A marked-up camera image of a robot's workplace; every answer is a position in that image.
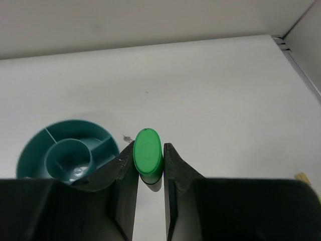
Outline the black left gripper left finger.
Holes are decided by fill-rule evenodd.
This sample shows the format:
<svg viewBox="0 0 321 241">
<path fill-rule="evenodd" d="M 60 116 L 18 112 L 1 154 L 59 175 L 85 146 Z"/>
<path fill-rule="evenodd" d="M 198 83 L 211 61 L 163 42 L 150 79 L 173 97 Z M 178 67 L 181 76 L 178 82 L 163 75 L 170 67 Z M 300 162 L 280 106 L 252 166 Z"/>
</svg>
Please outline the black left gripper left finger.
<svg viewBox="0 0 321 241">
<path fill-rule="evenodd" d="M 138 172 L 133 144 L 68 185 L 1 180 L 1 240 L 132 240 Z"/>
</svg>

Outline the green cap black highlighter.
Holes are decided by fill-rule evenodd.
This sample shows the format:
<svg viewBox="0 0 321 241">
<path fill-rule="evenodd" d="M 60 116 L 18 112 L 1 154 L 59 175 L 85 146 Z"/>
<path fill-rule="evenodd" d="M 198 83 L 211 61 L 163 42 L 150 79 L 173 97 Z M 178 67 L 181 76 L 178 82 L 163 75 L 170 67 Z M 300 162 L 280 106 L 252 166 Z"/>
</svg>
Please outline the green cap black highlighter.
<svg viewBox="0 0 321 241">
<path fill-rule="evenodd" d="M 141 130 L 134 141 L 133 160 L 141 179 L 156 184 L 163 175 L 163 148 L 158 133 L 151 128 Z"/>
</svg>

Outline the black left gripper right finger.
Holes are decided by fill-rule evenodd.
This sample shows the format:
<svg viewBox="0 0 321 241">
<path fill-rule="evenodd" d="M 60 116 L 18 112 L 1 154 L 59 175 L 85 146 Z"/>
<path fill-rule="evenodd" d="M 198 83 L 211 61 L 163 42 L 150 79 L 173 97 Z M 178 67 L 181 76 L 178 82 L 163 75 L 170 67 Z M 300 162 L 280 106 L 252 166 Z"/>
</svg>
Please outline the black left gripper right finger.
<svg viewBox="0 0 321 241">
<path fill-rule="evenodd" d="M 164 145 L 167 240 L 320 240 L 320 201 L 291 179 L 206 178 Z"/>
</svg>

